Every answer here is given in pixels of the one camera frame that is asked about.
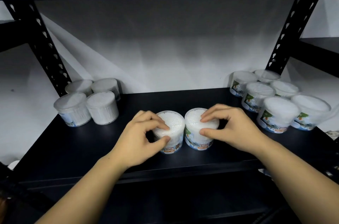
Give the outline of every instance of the hand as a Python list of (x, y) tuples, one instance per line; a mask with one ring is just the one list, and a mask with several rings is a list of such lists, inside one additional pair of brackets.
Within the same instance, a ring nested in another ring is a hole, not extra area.
[(214, 118), (228, 120), (225, 128), (203, 128), (200, 130), (201, 135), (224, 141), (253, 155), (260, 153), (266, 142), (271, 141), (240, 108), (216, 104), (201, 115), (201, 122)]
[(171, 139), (169, 136), (164, 136), (150, 143), (146, 138), (146, 132), (154, 128), (169, 129), (155, 113), (139, 111), (126, 125), (114, 148), (108, 153), (108, 157), (112, 156), (126, 169), (143, 163), (163, 149)]

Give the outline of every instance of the person's left arm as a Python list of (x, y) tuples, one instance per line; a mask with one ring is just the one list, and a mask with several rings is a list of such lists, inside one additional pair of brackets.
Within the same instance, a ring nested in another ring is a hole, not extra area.
[(36, 224), (96, 223), (114, 184), (131, 166), (143, 163), (165, 147), (170, 137), (150, 143), (146, 132), (154, 128), (169, 129), (151, 111), (139, 111), (126, 125), (116, 145), (65, 194)]

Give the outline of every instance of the forearm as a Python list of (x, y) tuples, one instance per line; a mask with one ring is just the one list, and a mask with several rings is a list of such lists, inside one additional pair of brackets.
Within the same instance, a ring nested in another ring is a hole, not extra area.
[(273, 140), (256, 156), (301, 222), (339, 223), (339, 185)]
[(104, 156), (37, 224), (96, 223), (125, 168)]

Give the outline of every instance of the finger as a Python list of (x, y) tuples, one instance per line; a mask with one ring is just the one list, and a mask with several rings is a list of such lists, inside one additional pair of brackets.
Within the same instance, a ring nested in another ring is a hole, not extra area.
[(204, 118), (206, 115), (211, 114), (212, 112), (216, 110), (222, 110), (222, 109), (229, 109), (232, 108), (231, 106), (225, 105), (225, 104), (216, 104), (212, 106), (210, 109), (206, 110), (202, 115), (201, 118)]
[(137, 121), (158, 120), (162, 123), (165, 123), (163, 119), (161, 119), (158, 115), (151, 111), (144, 112), (143, 114), (139, 115), (136, 118), (136, 120)]
[(231, 109), (216, 110), (206, 116), (204, 116), (200, 121), (208, 122), (213, 119), (229, 119), (231, 115)]
[(227, 142), (228, 138), (230, 137), (231, 130), (228, 128), (224, 129), (202, 128), (199, 133), (200, 135), (203, 135), (208, 138), (218, 139)]
[(134, 115), (133, 120), (136, 119), (138, 116), (142, 115), (145, 111), (138, 111), (136, 115)]
[(169, 136), (164, 136), (158, 141), (155, 141), (153, 143), (149, 143), (146, 147), (148, 157), (154, 156), (157, 152), (159, 152), (161, 149), (163, 149), (167, 143), (171, 140)]
[(158, 120), (148, 120), (148, 121), (138, 122), (138, 124), (142, 127), (144, 132), (150, 131), (155, 128), (161, 128), (165, 130), (170, 129), (166, 124)]

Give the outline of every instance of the lower shelf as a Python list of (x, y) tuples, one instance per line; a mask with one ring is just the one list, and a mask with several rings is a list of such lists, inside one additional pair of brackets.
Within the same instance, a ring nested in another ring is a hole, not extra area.
[[(113, 148), (125, 125), (139, 110), (155, 113), (172, 110), (184, 116), (192, 108), (209, 108), (216, 103), (240, 107), (240, 100), (228, 88), (137, 93), (122, 95), (118, 103), (120, 116), (108, 125), (100, 126), (90, 121), (81, 127), (71, 128), (57, 116), (22, 158), (13, 174), (27, 187), (75, 184)], [(255, 121), (256, 114), (247, 114)], [(333, 140), (318, 128), (306, 132), (290, 127), (283, 134), (262, 131), (312, 165), (327, 161), (335, 153)], [(196, 151), (184, 143), (172, 155), (158, 153), (145, 163), (130, 168), (119, 183), (261, 167), (253, 155), (220, 141), (215, 141), (206, 151)]]
[[(70, 188), (33, 191), (57, 201)], [(274, 183), (257, 170), (163, 179), (116, 185), (99, 223), (192, 223), (263, 213), (281, 204)]]

